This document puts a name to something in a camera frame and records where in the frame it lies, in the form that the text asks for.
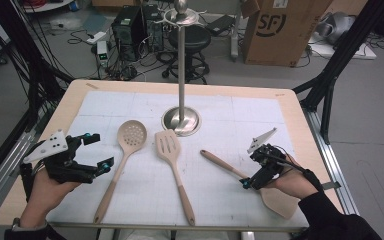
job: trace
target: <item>floor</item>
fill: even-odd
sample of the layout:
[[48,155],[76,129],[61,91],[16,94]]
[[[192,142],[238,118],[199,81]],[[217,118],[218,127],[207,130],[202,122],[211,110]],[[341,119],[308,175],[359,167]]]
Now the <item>floor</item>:
[[[40,18],[46,22],[53,16],[75,16],[85,22],[93,14],[96,12],[91,9],[76,13],[59,10],[42,14]],[[108,13],[106,16],[100,25],[104,31],[111,24],[113,15]],[[76,78],[96,76],[96,61],[90,46],[69,44],[67,40],[73,38],[70,33],[72,31],[46,34],[53,54]],[[78,36],[88,38],[81,33]],[[291,89],[317,76],[328,62],[313,53],[309,58],[310,63],[302,68],[253,66],[245,65],[242,56],[233,62],[229,51],[230,39],[216,37],[203,52],[211,68],[207,76],[209,84]],[[352,60],[336,83],[330,141],[360,215],[384,239],[384,49],[375,48],[373,51],[377,55],[375,60]],[[155,60],[152,56],[147,59],[143,65]],[[304,66],[308,61],[308,58],[302,58],[298,65]],[[132,81],[175,83],[176,79],[172,77],[161,77],[164,67],[151,70],[160,65],[158,62],[149,67],[137,64],[138,72],[149,71]],[[26,109],[27,98],[12,64],[0,64],[0,146]],[[8,187],[1,191],[0,202]],[[4,229],[0,226],[0,238]],[[90,229],[60,231],[69,239],[95,239],[95,231]],[[235,239],[237,234],[232,233],[230,237]],[[288,239],[288,236],[282,233],[256,233],[256,239],[281,240]]]

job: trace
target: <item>stand base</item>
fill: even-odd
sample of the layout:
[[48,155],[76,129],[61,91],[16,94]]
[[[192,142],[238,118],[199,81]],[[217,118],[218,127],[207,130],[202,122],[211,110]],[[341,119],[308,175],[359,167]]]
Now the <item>stand base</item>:
[[201,127],[201,116],[190,107],[184,107],[184,119],[180,120],[179,107],[167,110],[161,118],[164,129],[173,129],[179,137],[186,137],[196,133]]

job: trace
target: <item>wooden spoon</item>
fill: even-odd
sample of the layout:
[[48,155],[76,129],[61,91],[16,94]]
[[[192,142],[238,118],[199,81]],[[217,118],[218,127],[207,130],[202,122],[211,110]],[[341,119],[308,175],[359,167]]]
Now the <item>wooden spoon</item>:
[[177,189],[180,194],[180,200],[182,201],[183,211],[188,218],[189,224],[195,226],[195,214],[193,213],[192,205],[186,194],[185,188],[183,187],[179,171],[177,170],[177,158],[180,154],[179,140],[174,131],[169,129],[155,134],[155,145],[157,146],[157,155],[166,160],[173,170]]
[[[247,178],[245,174],[221,160],[214,154],[201,150],[201,155],[219,165],[220,167],[235,173],[240,178]],[[264,204],[285,219],[290,219],[298,208],[298,198],[291,197],[276,188],[261,188],[259,190]]]
[[117,185],[118,179],[120,178],[121,172],[123,171],[124,165],[126,165],[127,158],[134,152],[138,151],[143,147],[146,141],[146,128],[145,126],[136,120],[130,120],[123,123],[118,129],[117,133],[118,143],[123,149],[123,159],[117,168],[117,172],[114,174],[110,185],[107,188],[104,196],[102,197],[101,203],[96,210],[95,217],[93,218],[94,223],[100,223],[107,212],[110,204],[115,186]]

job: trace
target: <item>computer tower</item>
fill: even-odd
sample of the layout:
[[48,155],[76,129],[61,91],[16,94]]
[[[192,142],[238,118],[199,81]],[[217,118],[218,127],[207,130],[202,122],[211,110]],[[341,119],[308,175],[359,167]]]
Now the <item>computer tower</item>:
[[139,44],[146,38],[141,7],[124,5],[111,24],[111,28],[119,54],[122,55],[121,59],[138,60]]
[[149,4],[142,7],[145,19],[146,33],[148,38],[148,49],[151,52],[162,51],[163,42],[163,24],[156,23],[162,20],[162,16],[156,4]]

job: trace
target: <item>wooden table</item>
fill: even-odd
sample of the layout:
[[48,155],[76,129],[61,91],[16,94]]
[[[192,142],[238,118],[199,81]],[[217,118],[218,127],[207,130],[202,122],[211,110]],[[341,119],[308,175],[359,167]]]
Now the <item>wooden table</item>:
[[[46,129],[42,133],[41,140],[50,136],[58,129],[67,132],[75,119],[84,97],[89,91],[119,91],[134,93],[158,93],[158,94],[177,94],[177,84],[161,83],[137,83],[137,82],[111,82],[111,81],[92,81],[76,80],[71,83],[61,103],[53,114]],[[289,89],[267,89],[267,88],[247,88],[247,87],[228,87],[211,85],[186,85],[186,105],[188,96],[230,96],[242,98],[264,98],[275,99],[278,101],[287,130],[295,150],[295,156],[300,160],[301,165],[307,166],[316,173],[322,183],[329,182],[329,176],[324,163],[313,139],[307,121],[301,110],[299,101],[295,93]],[[326,191],[327,196],[341,210],[339,200],[335,191]],[[25,207],[25,194],[22,188],[21,178],[18,177],[3,205],[0,208],[0,225],[11,225],[15,217],[19,217]],[[86,227],[126,227],[117,225],[93,225],[81,224]],[[234,228],[232,230],[265,230],[255,228]]]

